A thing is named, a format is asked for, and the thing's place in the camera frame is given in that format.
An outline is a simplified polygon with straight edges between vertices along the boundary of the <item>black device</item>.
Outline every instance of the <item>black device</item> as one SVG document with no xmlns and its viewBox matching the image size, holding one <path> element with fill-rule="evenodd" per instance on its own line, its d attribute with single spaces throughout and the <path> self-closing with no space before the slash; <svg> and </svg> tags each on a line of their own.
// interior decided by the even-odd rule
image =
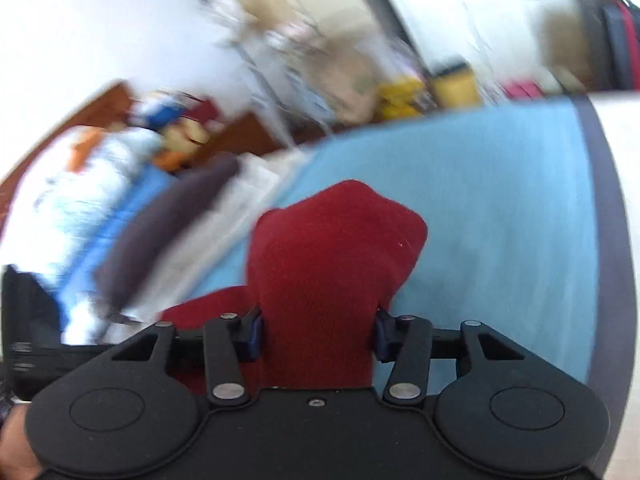
<svg viewBox="0 0 640 480">
<path fill-rule="evenodd" d="M 251 399 L 239 362 L 259 355 L 262 316 L 166 322 L 104 350 L 37 393 L 26 432 L 53 479 L 592 479 L 609 429 L 583 384 L 487 325 L 436 329 L 376 316 L 372 388 L 268 388 Z M 457 380 L 428 396 L 430 359 Z M 194 396 L 168 367 L 200 368 Z"/>
</svg>

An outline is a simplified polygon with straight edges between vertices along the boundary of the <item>light blue surface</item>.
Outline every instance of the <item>light blue surface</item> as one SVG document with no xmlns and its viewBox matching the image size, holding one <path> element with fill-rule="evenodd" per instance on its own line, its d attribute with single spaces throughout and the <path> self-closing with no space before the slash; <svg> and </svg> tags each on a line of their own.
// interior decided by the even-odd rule
<svg viewBox="0 0 640 480">
<path fill-rule="evenodd" d="M 94 269 L 102 263 L 122 230 L 133 220 L 138 211 L 163 192 L 174 179 L 175 177 L 158 170 L 151 164 L 147 164 L 142 169 L 129 193 L 74 263 L 64 285 L 57 293 L 56 299 L 62 308 L 60 312 L 62 330 L 68 323 L 71 309 L 78 302 L 78 295 L 95 291 Z"/>
<path fill-rule="evenodd" d="M 596 321 L 596 231 L 588 154 L 569 100 L 338 137 L 319 147 L 278 205 L 349 178 L 418 212 L 429 227 L 394 314 L 419 314 L 440 328 L 482 320 L 585 380 Z M 244 283 L 246 249 L 245 240 L 193 297 Z M 389 370 L 377 365 L 377 387 Z M 452 366 L 432 363 L 432 391 L 453 379 Z"/>
</svg>

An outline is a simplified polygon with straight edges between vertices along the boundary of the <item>dark purple pillow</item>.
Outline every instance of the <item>dark purple pillow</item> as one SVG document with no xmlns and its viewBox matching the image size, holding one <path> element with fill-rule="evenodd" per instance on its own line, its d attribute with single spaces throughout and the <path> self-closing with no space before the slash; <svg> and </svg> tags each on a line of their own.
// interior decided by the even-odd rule
<svg viewBox="0 0 640 480">
<path fill-rule="evenodd" d="M 94 271 L 98 294 L 110 314 L 127 306 L 164 248 L 209 209 L 239 168 L 235 155 L 220 153 L 206 166 L 181 174 L 137 214 Z"/>
</svg>

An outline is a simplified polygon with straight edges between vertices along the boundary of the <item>skin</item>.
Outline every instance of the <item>skin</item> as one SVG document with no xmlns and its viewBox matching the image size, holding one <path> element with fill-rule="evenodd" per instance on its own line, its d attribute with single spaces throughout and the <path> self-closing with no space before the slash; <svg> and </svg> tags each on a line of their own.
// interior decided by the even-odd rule
<svg viewBox="0 0 640 480">
<path fill-rule="evenodd" d="M 42 470 L 24 431 L 28 404 L 18 404 L 9 413 L 0 433 L 0 478 L 33 480 Z"/>
</svg>

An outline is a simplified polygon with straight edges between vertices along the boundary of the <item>folded clothes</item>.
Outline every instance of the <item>folded clothes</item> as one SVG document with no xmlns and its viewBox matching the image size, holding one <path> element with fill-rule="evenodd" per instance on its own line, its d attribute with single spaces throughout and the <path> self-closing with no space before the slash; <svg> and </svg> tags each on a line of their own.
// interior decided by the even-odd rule
<svg viewBox="0 0 640 480">
<path fill-rule="evenodd" d="M 389 307 L 426 237 L 415 212 L 366 184 L 341 182 L 260 218 L 246 286 L 188 301 L 162 319 L 193 329 L 259 305 L 262 357 L 242 366 L 249 390 L 370 386 L 376 311 Z M 181 379 L 203 386 L 202 377 Z"/>
</svg>

